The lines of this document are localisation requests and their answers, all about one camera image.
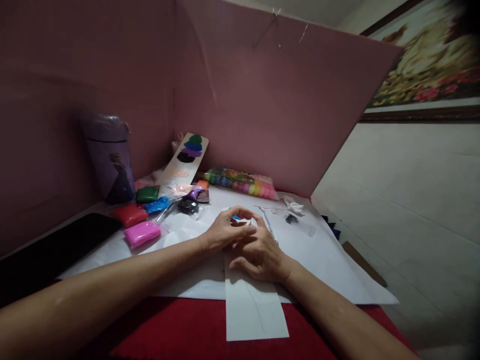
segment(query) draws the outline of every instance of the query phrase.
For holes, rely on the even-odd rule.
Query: red table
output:
[[[300,306],[282,307],[289,338],[227,342],[224,301],[149,297],[74,359],[337,359]],[[360,308],[411,349],[380,306]]]

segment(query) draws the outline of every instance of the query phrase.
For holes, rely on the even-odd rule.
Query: forearm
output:
[[[418,359],[393,335],[299,263],[286,287],[349,360]]]
[[[63,358],[214,249],[194,238],[58,282],[0,310],[0,358]]]

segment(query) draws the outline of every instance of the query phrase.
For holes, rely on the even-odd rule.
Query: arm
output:
[[[159,287],[219,251],[254,234],[232,227],[236,206],[199,237],[133,256],[60,281],[0,310],[0,359],[58,359],[71,355]]]
[[[280,250],[263,219],[255,235],[234,245],[231,268],[284,284],[348,360],[418,359],[370,316]]]

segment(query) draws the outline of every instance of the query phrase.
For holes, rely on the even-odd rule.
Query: flower painting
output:
[[[458,100],[480,98],[478,42],[461,21],[462,11],[456,1],[425,1],[371,36],[404,53],[368,109],[424,109],[439,101],[459,106]]]

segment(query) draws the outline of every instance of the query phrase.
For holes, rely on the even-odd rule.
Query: pink wall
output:
[[[252,49],[271,19],[219,0],[3,1],[0,255],[100,199],[83,109],[129,123],[135,178],[175,129],[209,138],[205,167],[311,194],[399,49],[314,25],[299,44],[305,23],[283,17]]]
[[[0,255],[100,199],[72,113],[128,122],[135,178],[173,133],[173,0],[0,4]]]
[[[309,196],[400,48],[219,0],[179,0],[175,131],[210,140],[202,166]]]

